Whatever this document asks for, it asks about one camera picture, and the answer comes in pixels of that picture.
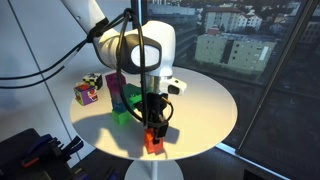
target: city view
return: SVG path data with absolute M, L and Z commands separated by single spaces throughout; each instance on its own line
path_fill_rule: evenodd
M 147 5 L 147 20 L 166 22 L 176 31 L 174 65 L 213 78 L 234 97 L 238 120 L 224 143 L 238 147 L 255 120 L 251 130 L 255 137 L 249 135 L 244 151 L 264 154 L 263 158 L 270 162 L 290 164 L 287 169 L 278 168 L 292 177 L 299 177 L 297 172 L 308 174 L 310 169 L 313 173 L 320 169 L 317 155 L 320 150 L 319 5 L 293 53 L 287 59 L 282 57 L 305 3 L 303 0 L 149 0 Z M 283 61 L 284 68 L 275 77 Z M 269 85 L 272 89 L 261 103 Z M 259 103 L 263 106 L 256 116 Z M 305 147 L 310 145 L 315 148 L 305 153 Z

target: window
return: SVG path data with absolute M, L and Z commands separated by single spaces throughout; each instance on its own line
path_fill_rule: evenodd
M 188 12 L 203 8 L 201 17 L 185 14 L 188 25 L 167 22 L 175 28 L 177 39 L 187 30 L 194 34 L 194 38 L 185 38 L 184 43 L 177 41 L 176 49 L 185 51 L 176 54 L 174 66 L 198 71 L 218 81 L 237 103 L 236 126 L 223 143 L 237 149 L 241 156 L 293 179 L 314 179 L 312 176 L 320 179 L 320 71 L 317 70 L 320 61 L 316 61 L 320 59 L 320 45 L 319 40 L 310 42 L 311 39 L 303 34 L 305 30 L 307 35 L 308 29 L 313 29 L 314 34 L 320 32 L 318 1 L 257 1 L 261 7 L 272 8 L 265 12 L 255 11 L 262 20 L 249 19 L 247 26 L 236 23 L 229 27 L 228 23 L 234 21 L 226 16 L 227 12 L 219 11 L 216 17 L 223 17 L 219 24 L 223 31 L 211 35 L 206 34 L 206 23 L 214 20 L 206 15 L 212 13 L 209 2 L 197 1 L 201 3 L 184 6 L 182 0 L 179 8 L 183 10 L 176 7 L 175 11 L 182 13 L 187 12 L 185 8 Z M 216 7 L 223 3 L 220 0 L 210 2 Z M 299 3 L 299 6 L 290 9 L 291 3 Z M 169 7 L 163 9 L 166 9 L 163 15 L 170 14 Z M 149 15 L 146 20 L 157 20 L 159 16 L 161 14 Z M 266 22 L 271 16 L 279 18 L 281 32 L 270 32 L 274 23 Z M 206 54 L 203 53 L 206 48 L 202 46 L 207 42 L 206 37 L 216 43 L 208 50 L 212 55 L 207 68 L 201 68 L 208 59 L 202 55 Z

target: floor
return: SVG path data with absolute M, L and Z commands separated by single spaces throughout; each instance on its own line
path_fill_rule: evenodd
M 113 157 L 94 150 L 81 160 L 73 170 L 84 169 L 91 180 L 104 180 L 110 167 L 113 167 L 120 179 L 132 161 Z M 177 160 L 185 180 L 280 180 L 279 177 L 249 164 L 238 157 L 218 148 L 212 148 L 200 155 Z

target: round white table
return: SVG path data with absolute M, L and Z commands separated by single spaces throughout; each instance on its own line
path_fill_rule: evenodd
M 79 136 L 110 155 L 134 160 L 125 179 L 183 179 L 177 159 L 205 152 L 227 137 L 237 119 L 237 106 L 230 93 L 215 80 L 195 71 L 173 68 L 173 76 L 187 83 L 182 96 L 169 95 L 174 114 L 164 138 L 164 150 L 148 154 L 144 128 L 132 118 L 125 125 L 112 120 L 111 97 L 103 75 L 98 101 L 81 106 L 71 102 L 70 116 Z M 140 86 L 140 75 L 127 75 L 127 83 Z M 170 107 L 164 114 L 170 114 Z

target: wall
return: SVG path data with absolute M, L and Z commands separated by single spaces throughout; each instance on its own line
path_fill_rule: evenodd
M 0 77 L 21 76 L 43 70 L 86 37 L 59 0 L 10 2 L 15 14 L 9 1 L 0 1 Z M 131 6 L 130 0 L 97 2 L 109 20 Z M 62 72 L 45 83 L 24 89 L 0 89 L 0 141 L 27 128 L 35 128 L 40 135 L 49 133 L 64 144 L 70 142 L 77 135 L 69 119 L 69 105 L 74 98 L 73 87 L 85 74 L 103 73 L 105 69 L 98 61 L 92 45 L 87 44 Z M 45 73 L 43 77 L 55 70 Z M 25 85 L 43 77 L 0 81 L 0 86 Z M 93 149 L 85 143 L 85 147 L 72 157 L 69 165 L 73 166 Z

